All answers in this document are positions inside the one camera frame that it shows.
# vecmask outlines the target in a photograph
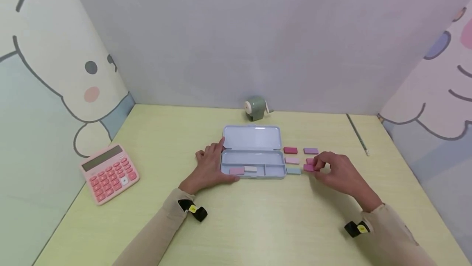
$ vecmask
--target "light pink eraser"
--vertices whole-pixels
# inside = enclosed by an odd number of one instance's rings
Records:
[[[284,153],[286,154],[298,154],[296,147],[284,147]]]
[[[305,154],[319,154],[318,148],[303,148]]]
[[[231,175],[244,175],[244,167],[234,167],[229,169]]]
[[[286,164],[299,164],[300,161],[296,157],[286,157],[285,158],[285,163]]]
[[[304,164],[303,165],[303,170],[305,172],[314,172],[313,166],[311,164]]]

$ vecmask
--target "green pencil sharpener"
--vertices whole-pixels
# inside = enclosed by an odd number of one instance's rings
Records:
[[[263,119],[265,111],[267,111],[268,114],[274,111],[269,110],[267,101],[260,96],[251,97],[244,102],[244,109],[250,121]]]

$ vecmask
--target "sleeve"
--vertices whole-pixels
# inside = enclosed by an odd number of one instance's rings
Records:
[[[178,204],[178,200],[183,199],[193,201],[195,196],[174,189],[161,209],[128,244],[113,266],[158,265],[174,234],[187,216]]]
[[[382,253],[398,266],[433,266],[436,263],[416,242],[400,216],[383,204],[370,213],[361,213],[370,235]]]

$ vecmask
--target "pencil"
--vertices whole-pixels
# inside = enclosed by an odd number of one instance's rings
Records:
[[[354,126],[353,120],[351,120],[351,117],[349,116],[349,114],[346,114],[346,116],[347,116],[347,119],[349,120],[349,123],[351,123],[351,126],[353,127],[354,132],[357,136],[357,139],[359,139],[359,142],[362,145],[362,148],[364,148],[365,154],[367,154],[367,156],[369,156],[370,155],[369,151],[367,150],[367,147],[365,146],[364,141],[362,140],[361,136],[359,135],[359,132],[357,132],[357,129]]]

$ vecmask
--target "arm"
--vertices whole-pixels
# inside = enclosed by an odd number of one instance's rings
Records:
[[[113,266],[156,266],[164,256],[170,241],[184,221],[187,213],[177,203],[182,199],[195,200],[180,189],[174,189],[161,209],[119,255]]]
[[[320,170],[331,165],[329,173]],[[336,191],[351,195],[362,208],[361,216],[384,256],[398,266],[434,266],[400,216],[370,188],[345,155],[322,152],[314,158],[314,176]]]
[[[205,151],[200,150],[195,154],[198,161],[195,170],[170,193],[161,209],[128,244],[113,266],[158,265],[174,234],[187,216],[178,204],[178,200],[193,201],[194,194],[203,188],[239,180],[238,176],[225,175],[220,171],[224,141],[222,138],[218,144],[212,143],[205,148]]]

